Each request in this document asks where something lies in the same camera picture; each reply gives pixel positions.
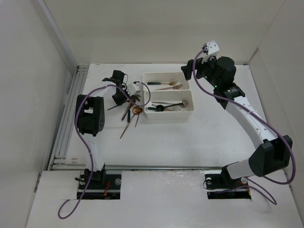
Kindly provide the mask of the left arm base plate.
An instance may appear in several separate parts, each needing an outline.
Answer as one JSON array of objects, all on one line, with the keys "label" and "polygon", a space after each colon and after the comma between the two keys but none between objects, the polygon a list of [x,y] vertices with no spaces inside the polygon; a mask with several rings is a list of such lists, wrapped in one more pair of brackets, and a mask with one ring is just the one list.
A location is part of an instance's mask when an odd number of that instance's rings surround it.
[{"label": "left arm base plate", "polygon": [[122,174],[107,172],[101,181],[91,179],[83,200],[119,200],[121,195]]}]

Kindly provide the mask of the black spoon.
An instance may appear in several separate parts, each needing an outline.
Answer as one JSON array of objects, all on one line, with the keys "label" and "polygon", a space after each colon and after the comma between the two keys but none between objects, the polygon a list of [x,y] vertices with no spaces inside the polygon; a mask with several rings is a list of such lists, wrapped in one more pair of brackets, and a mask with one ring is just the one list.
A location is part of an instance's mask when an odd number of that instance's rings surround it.
[{"label": "black spoon", "polygon": [[163,105],[157,105],[156,106],[156,110],[157,111],[163,111],[165,108],[170,108],[170,107],[174,107],[174,106],[180,106],[182,105],[182,103],[177,103],[177,104],[170,104],[170,105],[167,105],[167,106],[163,106]]}]

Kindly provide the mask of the rose gold fork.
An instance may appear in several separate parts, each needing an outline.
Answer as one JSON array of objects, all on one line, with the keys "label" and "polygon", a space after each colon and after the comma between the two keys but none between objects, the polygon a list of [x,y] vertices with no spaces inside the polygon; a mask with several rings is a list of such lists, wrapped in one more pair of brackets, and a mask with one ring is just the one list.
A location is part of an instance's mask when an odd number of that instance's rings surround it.
[{"label": "rose gold fork", "polygon": [[170,89],[178,90],[178,89],[180,89],[180,88],[182,88],[182,87],[183,87],[183,84],[179,84],[179,85],[175,85],[175,86],[170,86],[170,87],[165,87],[165,88],[156,89],[156,91],[170,90]]}]

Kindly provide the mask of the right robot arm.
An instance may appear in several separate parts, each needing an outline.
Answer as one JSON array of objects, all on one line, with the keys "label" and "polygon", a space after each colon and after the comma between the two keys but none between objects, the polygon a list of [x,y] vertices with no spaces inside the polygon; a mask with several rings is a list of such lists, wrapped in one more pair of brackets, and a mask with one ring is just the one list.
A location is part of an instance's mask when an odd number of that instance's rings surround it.
[{"label": "right robot arm", "polygon": [[251,139],[255,151],[246,160],[222,167],[219,181],[225,187],[231,187],[238,179],[268,174],[292,164],[292,174],[283,184],[291,183],[295,178],[295,156],[292,152],[292,139],[282,136],[275,128],[264,121],[250,105],[245,93],[234,83],[236,67],[229,57],[210,56],[191,59],[181,70],[186,80],[206,79],[214,88],[212,97],[230,113]]}]

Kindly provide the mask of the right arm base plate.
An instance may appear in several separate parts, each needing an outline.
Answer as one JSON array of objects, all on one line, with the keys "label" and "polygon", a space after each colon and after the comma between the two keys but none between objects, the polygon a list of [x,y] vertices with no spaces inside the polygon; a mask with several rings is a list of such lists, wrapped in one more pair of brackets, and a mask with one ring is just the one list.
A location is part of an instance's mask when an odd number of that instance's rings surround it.
[{"label": "right arm base plate", "polygon": [[225,180],[221,173],[206,173],[203,187],[207,190],[209,200],[251,199],[245,177]]}]

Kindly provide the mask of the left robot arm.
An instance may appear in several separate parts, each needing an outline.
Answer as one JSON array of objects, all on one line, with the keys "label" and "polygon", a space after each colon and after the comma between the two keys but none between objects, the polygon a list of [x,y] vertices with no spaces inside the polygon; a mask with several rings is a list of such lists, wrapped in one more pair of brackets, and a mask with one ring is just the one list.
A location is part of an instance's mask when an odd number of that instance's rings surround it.
[{"label": "left robot arm", "polygon": [[95,188],[102,188],[106,184],[105,162],[95,147],[95,140],[105,124],[104,98],[79,95],[76,101],[75,120],[78,132],[88,149],[84,179],[90,180]]}]

